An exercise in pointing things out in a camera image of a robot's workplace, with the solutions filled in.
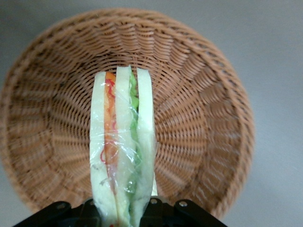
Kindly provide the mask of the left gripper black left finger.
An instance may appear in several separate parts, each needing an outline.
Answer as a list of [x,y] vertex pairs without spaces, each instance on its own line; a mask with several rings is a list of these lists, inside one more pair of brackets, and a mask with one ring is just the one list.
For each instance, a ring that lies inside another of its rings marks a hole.
[[28,218],[16,227],[100,227],[101,217],[92,199],[72,208],[66,201],[57,201]]

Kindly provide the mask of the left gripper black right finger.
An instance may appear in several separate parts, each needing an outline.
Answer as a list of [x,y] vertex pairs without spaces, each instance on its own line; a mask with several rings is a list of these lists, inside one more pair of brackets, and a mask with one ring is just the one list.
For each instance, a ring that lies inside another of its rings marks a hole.
[[141,218],[142,227],[227,227],[191,200],[173,206],[152,197]]

